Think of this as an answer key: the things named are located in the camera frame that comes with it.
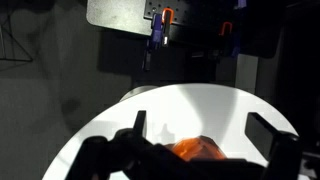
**metal plate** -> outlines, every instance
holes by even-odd
[[[236,0],[146,0],[144,18],[164,8],[174,10],[173,24],[217,31],[225,21],[233,21]]]

